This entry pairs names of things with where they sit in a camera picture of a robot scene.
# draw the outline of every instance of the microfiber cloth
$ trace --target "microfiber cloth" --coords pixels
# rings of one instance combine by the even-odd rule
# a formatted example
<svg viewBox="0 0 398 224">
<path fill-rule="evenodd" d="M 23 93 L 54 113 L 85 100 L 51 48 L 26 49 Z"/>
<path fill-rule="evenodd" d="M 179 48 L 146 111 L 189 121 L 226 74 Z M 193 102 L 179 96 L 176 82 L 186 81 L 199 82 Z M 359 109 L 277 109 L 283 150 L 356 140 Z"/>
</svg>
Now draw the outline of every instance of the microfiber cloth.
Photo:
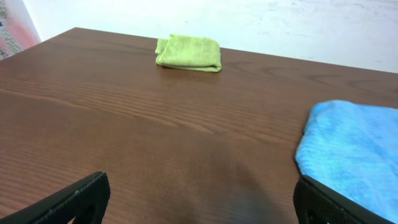
<svg viewBox="0 0 398 224">
<path fill-rule="evenodd" d="M 398 110 L 319 103 L 295 159 L 302 174 L 398 223 Z"/>
<path fill-rule="evenodd" d="M 159 65 L 218 72 L 221 70 L 220 45 L 206 37 L 189 37 L 171 34 L 170 39 L 159 39 L 155 53 Z"/>
</svg>

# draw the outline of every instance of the brown table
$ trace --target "brown table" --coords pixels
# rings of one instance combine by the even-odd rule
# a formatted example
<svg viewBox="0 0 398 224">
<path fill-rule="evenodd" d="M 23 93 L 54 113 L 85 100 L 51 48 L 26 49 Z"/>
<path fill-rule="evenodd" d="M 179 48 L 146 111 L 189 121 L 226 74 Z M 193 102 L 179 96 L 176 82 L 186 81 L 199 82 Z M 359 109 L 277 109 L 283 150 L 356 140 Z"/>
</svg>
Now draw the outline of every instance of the brown table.
<svg viewBox="0 0 398 224">
<path fill-rule="evenodd" d="M 297 223 L 311 106 L 398 107 L 392 73 L 229 49 L 221 73 L 175 70 L 155 45 L 72 29 L 0 62 L 0 217 L 102 170 L 103 223 Z"/>
</svg>

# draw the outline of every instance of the wall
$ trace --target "wall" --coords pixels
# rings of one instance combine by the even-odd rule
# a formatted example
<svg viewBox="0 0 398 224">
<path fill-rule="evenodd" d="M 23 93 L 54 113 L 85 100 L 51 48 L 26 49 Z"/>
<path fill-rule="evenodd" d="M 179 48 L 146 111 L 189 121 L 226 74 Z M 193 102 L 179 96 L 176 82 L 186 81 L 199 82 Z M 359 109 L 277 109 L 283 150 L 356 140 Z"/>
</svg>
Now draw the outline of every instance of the wall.
<svg viewBox="0 0 398 224">
<path fill-rule="evenodd" d="M 0 60 L 39 42 L 23 0 L 0 0 Z"/>
<path fill-rule="evenodd" d="M 398 73 L 397 0 L 24 0 L 42 40 L 73 27 Z"/>
</svg>

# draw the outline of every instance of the table surface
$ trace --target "table surface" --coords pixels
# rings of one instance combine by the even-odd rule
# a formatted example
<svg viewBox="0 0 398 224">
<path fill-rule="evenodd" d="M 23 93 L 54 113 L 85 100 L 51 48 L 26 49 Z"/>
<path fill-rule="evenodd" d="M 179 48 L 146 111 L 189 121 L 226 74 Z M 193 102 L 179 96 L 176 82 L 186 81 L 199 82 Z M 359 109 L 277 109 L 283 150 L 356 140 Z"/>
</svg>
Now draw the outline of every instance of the table surface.
<svg viewBox="0 0 398 224">
<path fill-rule="evenodd" d="M 230 49 L 176 70 L 155 45 L 75 28 L 0 62 L 0 217 L 102 170 L 103 223 L 297 223 L 310 108 L 398 107 L 393 73 Z"/>
</svg>

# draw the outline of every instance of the wooden table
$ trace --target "wooden table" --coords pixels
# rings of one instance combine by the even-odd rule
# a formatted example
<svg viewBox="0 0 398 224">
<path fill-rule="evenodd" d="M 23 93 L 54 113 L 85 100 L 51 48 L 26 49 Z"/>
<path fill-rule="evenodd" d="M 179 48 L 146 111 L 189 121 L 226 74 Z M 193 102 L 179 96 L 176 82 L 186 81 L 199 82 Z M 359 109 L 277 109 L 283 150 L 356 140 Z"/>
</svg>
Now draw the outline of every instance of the wooden table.
<svg viewBox="0 0 398 224">
<path fill-rule="evenodd" d="M 310 108 L 398 107 L 392 73 L 229 49 L 221 73 L 175 70 L 155 45 L 72 29 L 0 62 L 0 217 L 102 170 L 103 223 L 297 223 Z"/>
</svg>

